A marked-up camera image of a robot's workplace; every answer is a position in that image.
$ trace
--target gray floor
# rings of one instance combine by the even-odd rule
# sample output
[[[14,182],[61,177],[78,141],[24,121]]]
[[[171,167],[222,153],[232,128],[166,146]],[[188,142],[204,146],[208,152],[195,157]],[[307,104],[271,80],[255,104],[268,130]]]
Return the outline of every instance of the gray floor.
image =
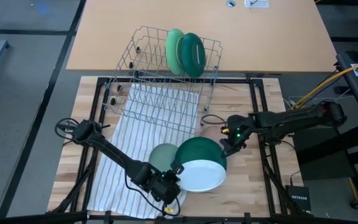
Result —
[[[79,0],[0,0],[0,29],[68,30],[78,3]],[[330,35],[358,37],[358,7],[319,6],[319,10]],[[12,47],[0,59],[0,203],[65,37],[0,35],[1,39],[8,40]],[[358,44],[335,43],[335,48],[343,52],[358,48]],[[9,216],[45,211],[63,143],[55,136],[53,127],[59,119],[70,116],[82,75],[108,74],[60,72]],[[324,75],[327,74],[291,74],[278,78],[288,99],[303,96]],[[321,97],[338,96],[328,89]],[[349,116],[341,127],[341,131],[346,131],[358,125],[358,110],[354,110],[358,107],[353,98],[339,102]],[[347,179],[309,180],[305,185],[310,188],[316,216],[358,220],[358,212],[348,206],[352,194]]]

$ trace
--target striped dish towel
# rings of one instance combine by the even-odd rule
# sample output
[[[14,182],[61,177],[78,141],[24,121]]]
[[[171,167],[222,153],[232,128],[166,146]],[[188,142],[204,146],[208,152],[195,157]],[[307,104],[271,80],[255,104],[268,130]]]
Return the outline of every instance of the striped dish towel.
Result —
[[[132,84],[124,108],[126,116],[120,117],[110,142],[129,157],[148,161],[155,146],[163,143],[179,146],[194,136],[197,105],[198,94],[195,93]],[[103,154],[87,209],[99,212],[110,210],[136,218],[159,216],[160,212],[150,206],[140,193],[125,186],[124,178],[124,170]],[[146,194],[129,178],[127,183],[140,190],[157,208],[162,208],[163,202],[156,202],[151,194]],[[178,196],[180,204],[185,201],[186,195],[182,190]],[[168,207],[173,208],[172,213],[178,211],[176,201]]]

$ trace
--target wooden table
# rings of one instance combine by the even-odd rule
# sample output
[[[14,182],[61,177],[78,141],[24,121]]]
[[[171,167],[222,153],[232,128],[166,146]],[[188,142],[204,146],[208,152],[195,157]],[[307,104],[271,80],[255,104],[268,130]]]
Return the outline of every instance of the wooden table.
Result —
[[[141,26],[179,28],[221,42],[220,72],[332,72],[336,52],[313,0],[87,1],[69,70],[114,70]]]
[[[81,78],[71,114],[72,118],[78,121],[89,118],[97,79],[97,77]],[[284,111],[278,79],[264,78],[263,82],[269,110],[274,112]],[[259,110],[262,110],[259,95],[257,95],[257,99],[259,101]],[[232,114],[246,115],[251,112],[253,112],[253,109],[249,85],[216,84],[209,108],[210,114],[216,114],[226,119]],[[118,120],[118,114],[112,112],[106,113],[104,123],[111,124],[110,128],[103,131],[103,134],[107,138],[114,132]],[[291,138],[285,138],[285,140],[292,143]],[[276,148],[280,172],[283,184],[285,185],[289,183],[291,174],[299,171],[299,165],[296,153],[291,146],[283,143],[277,145]],[[75,144],[67,144],[63,148],[50,196],[49,210],[57,207],[74,186],[81,152],[82,147]],[[225,182],[210,192],[202,194],[189,193],[183,204],[181,215],[187,217],[243,217],[244,213],[249,212],[252,217],[270,216],[256,134],[251,135],[250,139],[247,140],[247,148],[228,157],[227,163],[227,178]],[[301,175],[294,175],[293,182],[295,185],[303,185]],[[279,212],[278,194],[273,184],[272,186],[276,212]],[[83,195],[84,192],[82,190],[80,192],[79,205],[82,204]],[[89,212],[90,214],[103,214],[103,212]]]

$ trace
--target yellow cable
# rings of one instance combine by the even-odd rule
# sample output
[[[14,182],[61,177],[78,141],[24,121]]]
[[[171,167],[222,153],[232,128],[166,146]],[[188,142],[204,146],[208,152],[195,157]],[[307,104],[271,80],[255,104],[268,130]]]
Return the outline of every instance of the yellow cable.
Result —
[[[290,109],[292,110],[293,108],[297,107],[298,105],[300,105],[303,101],[305,101],[307,98],[309,98],[311,95],[313,95],[314,93],[316,93],[319,89],[321,89],[323,86],[325,86],[327,83],[333,81],[336,78],[341,77],[342,75],[353,71],[354,69],[358,68],[358,65],[355,65],[351,68],[348,68],[346,70],[343,70],[341,72],[339,72],[336,75],[333,75],[331,78],[328,78],[327,80],[325,80],[324,82],[320,83],[320,85],[318,85],[316,88],[314,88],[313,90],[311,90],[306,96],[304,96],[302,99],[300,99],[298,102],[296,102],[293,106],[290,107]]]
[[[348,177],[347,180],[349,181],[349,184],[351,185],[351,189],[352,189],[352,192],[353,192],[353,197],[354,197],[354,199],[355,199],[355,200],[358,200],[357,194],[356,194],[356,190],[355,190],[355,188],[354,188],[352,179],[351,179],[350,177]]]

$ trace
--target wire dish rack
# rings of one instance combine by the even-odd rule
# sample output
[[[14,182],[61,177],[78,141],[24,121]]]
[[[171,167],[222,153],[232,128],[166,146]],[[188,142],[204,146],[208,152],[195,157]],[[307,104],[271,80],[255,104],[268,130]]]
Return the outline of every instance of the wire dish rack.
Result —
[[[221,60],[221,43],[203,41],[206,66],[199,78],[174,75],[168,69],[165,41],[169,30],[142,26],[134,32],[109,86],[104,108],[115,114],[187,133],[191,138],[208,114]]]

